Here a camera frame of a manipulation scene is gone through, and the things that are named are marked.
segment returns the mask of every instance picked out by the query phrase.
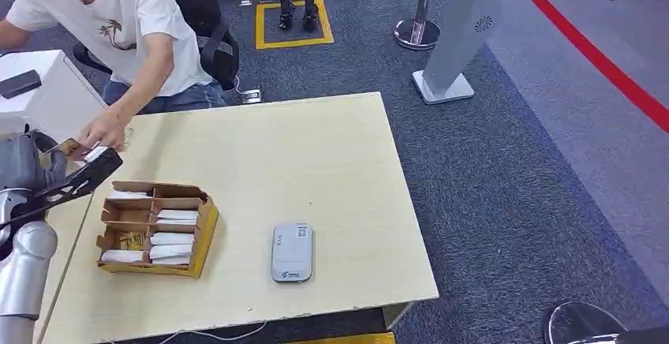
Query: yellow tape square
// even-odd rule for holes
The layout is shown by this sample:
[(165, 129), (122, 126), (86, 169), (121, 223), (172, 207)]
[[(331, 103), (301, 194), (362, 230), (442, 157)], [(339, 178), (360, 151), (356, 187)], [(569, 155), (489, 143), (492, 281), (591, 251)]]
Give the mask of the yellow tape square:
[(346, 336), (344, 338), (322, 338), (290, 344), (395, 344), (395, 336), (392, 332), (388, 332), (386, 334)]
[[(304, 1), (293, 2), (295, 6), (304, 6)], [(320, 27), (323, 30), (322, 38), (313, 39), (298, 39), (289, 40), (285, 42), (265, 42), (265, 10), (281, 8), (280, 3), (259, 3), (256, 5), (256, 49), (267, 50), (271, 48), (286, 48), (286, 47), (301, 47), (311, 46), (313, 44), (329, 44), (334, 43), (335, 38), (332, 36), (332, 29), (330, 28), (330, 21), (327, 19), (327, 12), (325, 11), (325, 3), (323, 0), (314, 0), (314, 4), (318, 6), (318, 20)]]

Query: stanchion base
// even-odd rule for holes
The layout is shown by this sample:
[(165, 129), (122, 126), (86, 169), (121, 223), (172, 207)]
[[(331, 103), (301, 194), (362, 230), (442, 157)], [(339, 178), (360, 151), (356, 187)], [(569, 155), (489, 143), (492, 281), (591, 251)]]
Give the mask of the stanchion base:
[(604, 340), (604, 335), (625, 331), (627, 329), (609, 312), (589, 303), (573, 301), (563, 303), (553, 311), (544, 327), (544, 341), (546, 344), (568, 344), (603, 336), (601, 342), (613, 342)]
[(410, 50), (430, 50), (435, 47), (441, 30), (439, 26), (431, 21), (425, 21), (425, 30), (423, 38), (419, 43), (412, 43), (411, 33), (413, 32), (413, 19), (399, 21), (395, 26), (395, 40), (404, 48)]
[(458, 78), (453, 81), (450, 88), (446, 90), (431, 90), (423, 79), (422, 70), (413, 72), (413, 82), (416, 84), (416, 88), (418, 88), (420, 95), (423, 96), (423, 101), (428, 105), (474, 96), (474, 89), (472, 89), (469, 82), (467, 82), (461, 73)]

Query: red line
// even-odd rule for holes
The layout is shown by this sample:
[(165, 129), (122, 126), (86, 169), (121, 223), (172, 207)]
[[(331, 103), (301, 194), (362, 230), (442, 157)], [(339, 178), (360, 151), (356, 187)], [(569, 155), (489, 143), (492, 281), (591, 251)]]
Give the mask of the red line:
[(620, 92), (637, 105), (661, 129), (669, 133), (669, 110), (627, 76), (616, 64), (598, 50), (588, 38), (569, 22), (548, 0), (532, 0), (536, 7), (553, 22), (564, 36), (587, 58)]

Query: palm tree print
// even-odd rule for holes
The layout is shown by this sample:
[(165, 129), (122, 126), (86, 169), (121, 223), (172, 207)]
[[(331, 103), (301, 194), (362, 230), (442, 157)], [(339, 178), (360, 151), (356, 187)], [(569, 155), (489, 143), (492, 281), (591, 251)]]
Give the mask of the palm tree print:
[(130, 44), (127, 47), (123, 47), (116, 43), (116, 32), (122, 32), (123, 26), (114, 19), (107, 20), (109, 24), (100, 26), (98, 33), (109, 40), (109, 44), (117, 50), (134, 50), (137, 48), (135, 43)]

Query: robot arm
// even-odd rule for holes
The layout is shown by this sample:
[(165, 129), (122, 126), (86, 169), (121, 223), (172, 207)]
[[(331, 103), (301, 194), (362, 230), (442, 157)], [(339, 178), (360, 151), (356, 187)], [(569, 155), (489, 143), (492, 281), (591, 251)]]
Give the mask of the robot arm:
[(58, 243), (46, 211), (92, 193), (122, 164), (114, 149), (96, 148), (66, 177), (60, 151), (50, 153), (49, 170), (39, 164), (39, 152), (55, 145), (34, 131), (0, 141), (0, 344), (32, 342)]

